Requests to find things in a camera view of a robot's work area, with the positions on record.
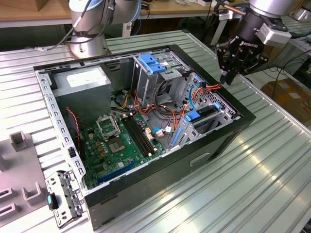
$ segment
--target yellow wire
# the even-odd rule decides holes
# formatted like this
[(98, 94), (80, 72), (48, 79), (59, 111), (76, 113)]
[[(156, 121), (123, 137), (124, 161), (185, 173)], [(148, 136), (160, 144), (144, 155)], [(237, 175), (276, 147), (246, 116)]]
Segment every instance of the yellow wire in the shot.
[(122, 105), (122, 107), (119, 108), (120, 110), (122, 110), (122, 109), (124, 109), (124, 108), (126, 107), (126, 105), (127, 105), (127, 99), (128, 99), (128, 95), (126, 95), (125, 101), (124, 101), (124, 104)]

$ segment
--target cardboard box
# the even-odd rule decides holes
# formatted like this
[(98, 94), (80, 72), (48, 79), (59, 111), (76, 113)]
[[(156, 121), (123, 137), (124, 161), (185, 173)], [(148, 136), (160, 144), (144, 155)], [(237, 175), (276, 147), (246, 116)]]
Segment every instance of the cardboard box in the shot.
[(49, 0), (0, 0), (0, 5), (39, 11)]
[[(269, 82), (261, 90), (272, 97), (274, 85)], [(311, 125), (311, 95), (292, 79), (277, 82), (273, 100), (306, 127)]]

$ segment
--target side panel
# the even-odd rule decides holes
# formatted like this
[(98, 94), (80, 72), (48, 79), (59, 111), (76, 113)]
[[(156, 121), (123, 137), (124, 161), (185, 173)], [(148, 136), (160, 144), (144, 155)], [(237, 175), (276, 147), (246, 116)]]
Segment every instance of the side panel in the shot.
[[(171, 163), (169, 166), (158, 170), (156, 173), (146, 177), (145, 179), (140, 180), (126, 189), (110, 196), (106, 200), (89, 207), (89, 214), (93, 229), (96, 230), (119, 215), (133, 209), (151, 196), (187, 176), (197, 168), (206, 164), (208, 161), (216, 158), (226, 149), (226, 147), (232, 142), (232, 140), (234, 140), (240, 131), (248, 127), (248, 125), (249, 124), (243, 126), (237, 131), (230, 132), (218, 138), (217, 140), (201, 147), (182, 159)], [(181, 149), (178, 153), (187, 152), (185, 149)], [(165, 159), (166, 158), (159, 159), (154, 163), (162, 163)], [(101, 191), (108, 191), (109, 188), (110, 185), (101, 189)]]

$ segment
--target aluminum table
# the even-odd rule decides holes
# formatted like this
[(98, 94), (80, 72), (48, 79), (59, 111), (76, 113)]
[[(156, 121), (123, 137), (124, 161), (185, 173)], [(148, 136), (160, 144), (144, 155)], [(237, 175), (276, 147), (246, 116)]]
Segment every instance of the aluminum table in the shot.
[[(190, 33), (108, 40), (112, 52), (178, 44), (216, 79), (215, 54)], [(0, 53), (0, 140), (31, 133), (45, 177), (67, 167), (32, 67), (71, 60), (65, 46)], [(299, 232), (311, 217), (311, 132), (245, 78), (226, 86), (256, 115), (225, 152), (96, 232)], [(0, 228), (58, 232), (42, 207)], [(61, 232), (92, 232), (87, 213)]]

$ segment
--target sticker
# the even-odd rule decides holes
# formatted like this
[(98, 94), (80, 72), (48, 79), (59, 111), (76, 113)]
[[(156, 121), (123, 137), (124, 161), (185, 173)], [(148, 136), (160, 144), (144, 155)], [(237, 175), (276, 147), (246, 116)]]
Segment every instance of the sticker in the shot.
[(289, 93), (291, 95), (291, 97), (293, 99), (300, 99), (301, 97), (296, 93), (296, 92), (292, 92), (292, 93)]
[(168, 66), (169, 64), (167, 62), (160, 63), (161, 66)]
[(288, 86), (287, 83), (279, 83), (279, 85), (280, 85), (283, 89), (290, 88), (290, 86)]
[(120, 168), (124, 166), (124, 164), (122, 162), (118, 163), (118, 165)]
[(67, 76), (67, 81), (71, 87), (82, 86), (95, 82), (104, 82), (106, 80), (107, 78), (103, 76), (99, 69), (85, 71), (78, 74), (71, 74)]
[(170, 126), (167, 126), (165, 129), (164, 129), (166, 132), (171, 132), (172, 128)]

